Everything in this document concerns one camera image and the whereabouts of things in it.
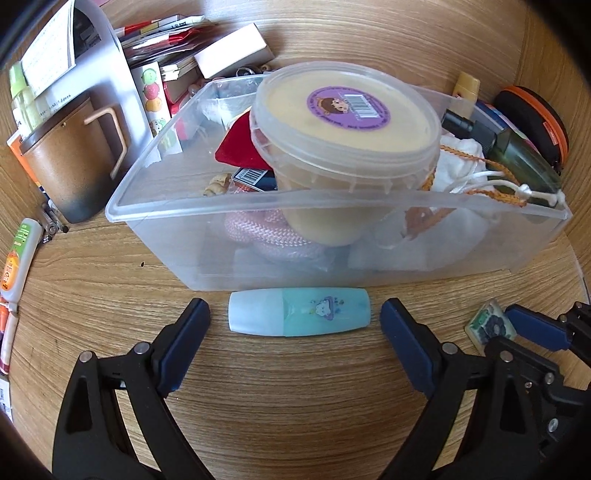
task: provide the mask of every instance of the green bottle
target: green bottle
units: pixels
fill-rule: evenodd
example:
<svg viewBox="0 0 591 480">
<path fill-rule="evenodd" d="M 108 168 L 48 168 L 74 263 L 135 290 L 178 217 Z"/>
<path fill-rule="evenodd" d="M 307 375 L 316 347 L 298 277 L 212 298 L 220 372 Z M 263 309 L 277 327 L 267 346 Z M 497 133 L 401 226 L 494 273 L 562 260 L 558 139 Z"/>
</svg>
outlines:
<svg viewBox="0 0 591 480">
<path fill-rule="evenodd" d="M 507 167 L 517 180 L 528 184 L 532 190 L 544 193 L 557 193 L 560 190 L 558 174 L 544 157 L 511 128 L 496 134 L 486 125 L 472 122 L 450 110 L 446 110 L 441 125 L 457 138 L 476 140 L 482 145 L 485 158 Z"/>
<path fill-rule="evenodd" d="M 12 115 L 22 139 L 25 140 L 43 120 L 37 110 L 33 90 L 27 85 L 20 61 L 10 67 L 8 78 L 12 96 Z"/>
</svg>

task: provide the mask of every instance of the orange label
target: orange label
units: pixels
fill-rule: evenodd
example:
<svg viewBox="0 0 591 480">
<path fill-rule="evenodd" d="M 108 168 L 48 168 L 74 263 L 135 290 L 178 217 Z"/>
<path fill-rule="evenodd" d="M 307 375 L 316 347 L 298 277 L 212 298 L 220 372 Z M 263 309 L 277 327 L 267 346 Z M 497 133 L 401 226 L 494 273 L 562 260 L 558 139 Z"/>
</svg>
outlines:
<svg viewBox="0 0 591 480">
<path fill-rule="evenodd" d="M 550 136 L 550 139 L 552 140 L 552 144 L 554 146 L 558 145 L 558 138 L 556 138 L 556 135 L 554 134 L 554 132 L 552 131 L 552 128 L 550 127 L 550 124 L 548 122 L 544 122 L 542 125 L 544 125 L 544 128 L 548 132 L 548 135 Z"/>
<path fill-rule="evenodd" d="M 8 322 L 8 309 L 4 305 L 0 305 L 0 333 L 6 331 L 6 323 Z"/>
<path fill-rule="evenodd" d="M 4 273 L 2 274 L 2 289 L 8 291 L 14 285 L 18 273 L 18 254 L 13 250 L 8 254 L 6 265 L 4 266 Z"/>
</svg>

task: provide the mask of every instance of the brown mug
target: brown mug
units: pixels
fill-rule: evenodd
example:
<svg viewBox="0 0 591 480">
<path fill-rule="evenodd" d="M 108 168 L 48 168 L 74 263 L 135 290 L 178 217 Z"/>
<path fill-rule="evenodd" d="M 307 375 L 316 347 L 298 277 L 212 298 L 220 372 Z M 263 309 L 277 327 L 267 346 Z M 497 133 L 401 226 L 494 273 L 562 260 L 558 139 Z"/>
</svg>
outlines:
<svg viewBox="0 0 591 480">
<path fill-rule="evenodd" d="M 112 117 L 121 142 L 117 161 L 97 121 L 103 115 Z M 35 129 L 21 144 L 21 152 L 66 220 L 78 223 L 109 201 L 127 143 L 113 108 L 95 110 L 85 92 Z"/>
</svg>

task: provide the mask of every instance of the purple label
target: purple label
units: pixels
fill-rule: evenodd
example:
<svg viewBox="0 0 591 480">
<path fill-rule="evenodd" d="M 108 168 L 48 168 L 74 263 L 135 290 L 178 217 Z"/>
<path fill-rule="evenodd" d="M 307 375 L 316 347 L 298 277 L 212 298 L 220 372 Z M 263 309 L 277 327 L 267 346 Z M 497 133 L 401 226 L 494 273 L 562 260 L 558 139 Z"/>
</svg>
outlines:
<svg viewBox="0 0 591 480">
<path fill-rule="evenodd" d="M 390 121 L 390 112 L 376 97 L 349 87 L 324 87 L 308 97 L 318 118 L 341 128 L 376 130 Z"/>
</svg>

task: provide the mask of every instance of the barcode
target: barcode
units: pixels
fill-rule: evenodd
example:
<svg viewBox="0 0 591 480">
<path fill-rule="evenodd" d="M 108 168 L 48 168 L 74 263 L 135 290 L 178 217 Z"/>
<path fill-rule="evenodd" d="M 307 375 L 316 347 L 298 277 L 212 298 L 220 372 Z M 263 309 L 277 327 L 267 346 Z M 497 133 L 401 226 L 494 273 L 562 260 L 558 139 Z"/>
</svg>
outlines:
<svg viewBox="0 0 591 480">
<path fill-rule="evenodd" d="M 363 95 L 343 95 L 343 98 L 359 118 L 379 118 L 379 113 Z"/>
<path fill-rule="evenodd" d="M 258 170 L 256 168 L 242 168 L 234 174 L 233 178 L 235 180 L 240 180 L 241 182 L 254 187 L 256 183 L 261 178 L 263 178 L 265 176 L 265 173 L 267 172 L 268 170 Z"/>
</svg>

